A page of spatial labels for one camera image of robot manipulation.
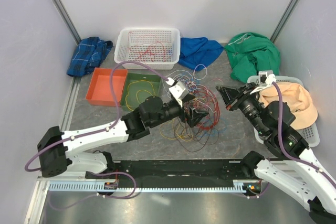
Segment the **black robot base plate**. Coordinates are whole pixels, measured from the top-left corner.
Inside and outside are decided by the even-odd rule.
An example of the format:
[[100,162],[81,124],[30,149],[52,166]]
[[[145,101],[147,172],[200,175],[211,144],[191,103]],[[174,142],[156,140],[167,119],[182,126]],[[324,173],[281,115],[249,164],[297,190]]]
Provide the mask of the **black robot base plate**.
[[235,180],[260,184],[261,179],[246,175],[239,159],[185,159],[115,161],[109,172],[131,175],[137,186],[230,186]]

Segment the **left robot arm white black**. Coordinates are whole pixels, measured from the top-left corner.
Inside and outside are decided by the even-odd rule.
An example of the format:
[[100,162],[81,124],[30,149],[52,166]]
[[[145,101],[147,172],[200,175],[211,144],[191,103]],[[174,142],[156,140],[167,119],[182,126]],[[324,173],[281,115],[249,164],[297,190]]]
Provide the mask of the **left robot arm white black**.
[[187,110],[175,99],[164,103],[160,97],[150,96],[117,121],[77,131],[62,132],[53,126],[37,145],[41,174],[50,178],[68,170],[111,178],[115,173],[111,155],[88,153],[89,149],[141,139],[150,134],[151,128],[174,118],[195,127],[207,115],[205,110]]

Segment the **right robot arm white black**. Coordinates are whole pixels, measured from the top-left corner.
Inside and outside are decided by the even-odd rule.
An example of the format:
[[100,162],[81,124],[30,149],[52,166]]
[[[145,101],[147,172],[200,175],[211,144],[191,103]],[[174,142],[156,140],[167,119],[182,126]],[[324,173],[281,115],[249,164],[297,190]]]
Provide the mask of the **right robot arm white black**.
[[274,185],[300,203],[315,223],[335,223],[335,179],[324,170],[307,141],[291,127],[295,116],[282,96],[264,106],[257,99],[258,87],[248,83],[239,88],[216,86],[216,90],[226,110],[240,110],[259,135],[265,137],[264,145],[268,151],[292,167],[302,181],[275,168],[255,151],[242,159],[241,174]]

